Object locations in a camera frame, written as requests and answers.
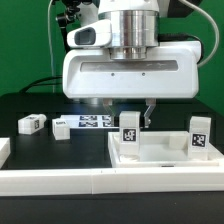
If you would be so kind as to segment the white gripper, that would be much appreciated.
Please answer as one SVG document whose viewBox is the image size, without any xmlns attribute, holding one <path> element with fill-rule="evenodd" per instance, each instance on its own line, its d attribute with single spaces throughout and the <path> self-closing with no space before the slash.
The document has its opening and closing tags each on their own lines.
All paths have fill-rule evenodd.
<svg viewBox="0 0 224 224">
<path fill-rule="evenodd" d="M 192 98 L 199 90 L 199 41 L 142 41 L 144 29 L 115 28 L 108 19 L 67 34 L 71 50 L 63 62 L 63 92 L 69 98 L 101 98 L 115 124 L 112 99 L 146 99 L 144 127 L 151 124 L 155 99 Z"/>
</svg>

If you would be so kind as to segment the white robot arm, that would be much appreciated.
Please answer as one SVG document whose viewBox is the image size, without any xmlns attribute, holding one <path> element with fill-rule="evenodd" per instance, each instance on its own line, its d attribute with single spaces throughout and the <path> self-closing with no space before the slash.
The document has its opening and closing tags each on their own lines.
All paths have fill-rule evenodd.
<svg viewBox="0 0 224 224">
<path fill-rule="evenodd" d="M 66 34 L 63 92 L 70 99 L 144 99 L 198 92 L 199 41 L 158 34 L 171 0 L 100 0 L 98 20 Z"/>
</svg>

